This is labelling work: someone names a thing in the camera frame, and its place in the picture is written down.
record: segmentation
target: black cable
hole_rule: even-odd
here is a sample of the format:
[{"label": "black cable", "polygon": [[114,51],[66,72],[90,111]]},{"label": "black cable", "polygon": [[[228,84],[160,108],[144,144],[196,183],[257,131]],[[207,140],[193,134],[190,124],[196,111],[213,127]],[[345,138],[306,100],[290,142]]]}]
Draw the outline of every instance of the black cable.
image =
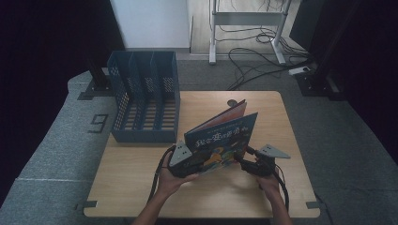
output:
[{"label": "black cable", "polygon": [[159,174],[161,173],[161,166],[163,165],[164,158],[167,156],[167,154],[169,152],[173,152],[175,149],[176,149],[176,146],[173,145],[172,147],[167,149],[166,152],[161,157],[161,160],[159,161],[159,165],[156,168],[155,174],[153,176],[152,189],[150,190],[150,194],[149,194],[147,203],[152,199],[153,195],[155,194],[155,190],[156,190],[156,186],[158,185],[158,178],[159,178]]},{"label": "black cable", "polygon": [[278,180],[279,184],[281,185],[283,194],[284,194],[284,206],[286,206],[287,212],[289,212],[289,193],[287,192],[286,185],[282,181],[281,177],[278,175],[276,171],[272,171],[272,174]]},{"label": "black cable", "polygon": [[323,203],[323,204],[325,205],[325,207],[326,207],[326,214],[328,215],[328,218],[329,218],[329,221],[330,221],[330,225],[334,225],[333,218],[331,217],[331,214],[330,214],[330,212],[329,212],[328,206],[322,201],[322,199],[319,197],[319,195],[317,195],[315,192],[314,192],[314,194],[315,194],[315,197],[316,197],[321,203]]}]

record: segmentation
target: book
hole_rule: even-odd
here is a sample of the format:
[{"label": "book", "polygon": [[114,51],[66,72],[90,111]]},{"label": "book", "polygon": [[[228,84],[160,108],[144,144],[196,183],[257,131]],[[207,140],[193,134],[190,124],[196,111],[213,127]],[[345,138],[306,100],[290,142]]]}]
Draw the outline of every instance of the book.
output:
[{"label": "book", "polygon": [[184,134],[185,144],[205,161],[200,173],[209,173],[243,156],[252,136],[257,112],[245,115],[245,100]]}]

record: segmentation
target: gray mat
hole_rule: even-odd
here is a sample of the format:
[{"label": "gray mat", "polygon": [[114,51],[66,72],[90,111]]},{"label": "gray mat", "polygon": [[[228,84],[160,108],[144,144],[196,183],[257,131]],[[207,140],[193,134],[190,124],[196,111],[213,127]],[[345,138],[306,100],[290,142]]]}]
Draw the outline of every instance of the gray mat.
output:
[{"label": "gray mat", "polygon": [[[215,67],[195,60],[177,65],[180,90],[226,90],[237,79],[230,61],[219,60]],[[90,80],[86,72],[69,81],[64,107],[14,182],[0,210],[0,224],[123,224],[121,218],[87,218],[80,206],[88,196],[115,117],[112,97],[77,100]],[[287,71],[239,89],[281,93],[314,191],[329,207],[335,224],[398,224],[397,166],[347,102],[302,97]],[[95,115],[103,121],[105,114],[102,132],[90,132],[101,129],[101,124],[92,123]],[[323,207],[320,217],[295,219],[295,223],[329,224],[329,218]]]}]

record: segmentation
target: colorful book cover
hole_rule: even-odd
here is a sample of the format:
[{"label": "colorful book cover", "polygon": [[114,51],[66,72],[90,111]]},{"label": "colorful book cover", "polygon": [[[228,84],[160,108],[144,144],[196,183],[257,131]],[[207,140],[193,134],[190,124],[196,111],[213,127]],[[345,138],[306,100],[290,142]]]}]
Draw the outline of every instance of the colorful book cover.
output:
[{"label": "colorful book cover", "polygon": [[202,173],[230,165],[235,152],[244,155],[256,118],[257,112],[184,134],[187,147],[205,160]]}]

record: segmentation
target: blue file organizer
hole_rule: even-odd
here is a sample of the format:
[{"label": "blue file organizer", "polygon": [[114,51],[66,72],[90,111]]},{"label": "blue file organizer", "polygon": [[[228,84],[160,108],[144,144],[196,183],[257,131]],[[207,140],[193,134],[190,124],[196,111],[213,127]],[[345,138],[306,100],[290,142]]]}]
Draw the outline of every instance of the blue file organizer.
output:
[{"label": "blue file organizer", "polygon": [[180,106],[176,53],[116,51],[108,70],[117,105],[115,139],[175,143]]}]

